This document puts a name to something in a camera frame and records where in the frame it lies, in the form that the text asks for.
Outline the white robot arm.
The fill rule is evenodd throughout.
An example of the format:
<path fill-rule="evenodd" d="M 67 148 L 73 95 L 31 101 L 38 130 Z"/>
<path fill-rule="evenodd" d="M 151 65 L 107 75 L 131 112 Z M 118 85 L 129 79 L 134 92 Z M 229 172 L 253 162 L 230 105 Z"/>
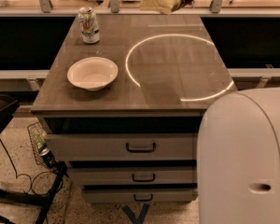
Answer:
<path fill-rule="evenodd" d="M 198 133 L 200 224 L 280 224 L 280 87 L 216 100 Z"/>

